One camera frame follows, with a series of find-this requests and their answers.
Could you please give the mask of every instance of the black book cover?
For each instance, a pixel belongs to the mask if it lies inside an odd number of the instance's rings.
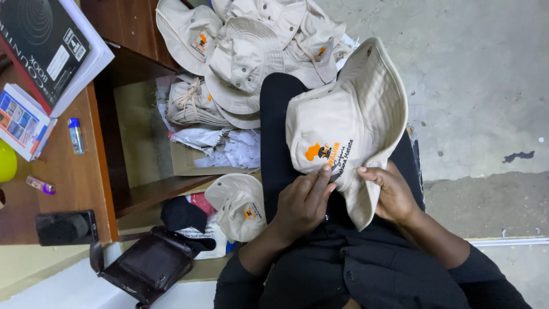
[[[90,52],[59,0],[0,0],[0,37],[48,115]]]

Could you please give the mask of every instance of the black phone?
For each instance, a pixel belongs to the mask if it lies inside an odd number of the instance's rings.
[[[93,210],[39,213],[36,231],[41,246],[85,245],[99,240]]]

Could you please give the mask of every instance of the stack of hats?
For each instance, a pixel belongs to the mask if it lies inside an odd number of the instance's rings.
[[[180,0],[160,0],[156,9],[173,58],[205,77],[205,85],[197,79],[172,87],[167,119],[173,123],[259,128],[266,76],[284,72],[317,88],[335,79],[336,60],[350,51],[340,43],[345,24],[331,21],[313,0],[211,3],[215,12],[188,9]]]

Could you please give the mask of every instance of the floor stain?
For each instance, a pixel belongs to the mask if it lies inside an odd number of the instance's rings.
[[[532,159],[534,157],[534,150],[530,151],[529,153],[524,153],[524,152],[519,152],[519,153],[514,153],[510,156],[505,156],[503,157],[503,161],[502,163],[511,163],[513,162],[513,160],[515,160],[515,158],[521,158],[521,159]]]

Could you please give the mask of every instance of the black trousers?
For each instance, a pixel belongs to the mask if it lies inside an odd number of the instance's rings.
[[[273,73],[263,81],[260,96],[261,178],[267,223],[275,217],[280,192],[302,175],[293,168],[286,144],[286,110],[293,97],[309,90],[298,78],[284,73]],[[417,205],[425,211],[416,161],[407,132],[404,132],[389,159],[408,182]],[[326,212],[328,221],[354,227],[347,214],[345,199],[337,191],[330,195]],[[371,224],[387,225],[388,222],[375,216]]]

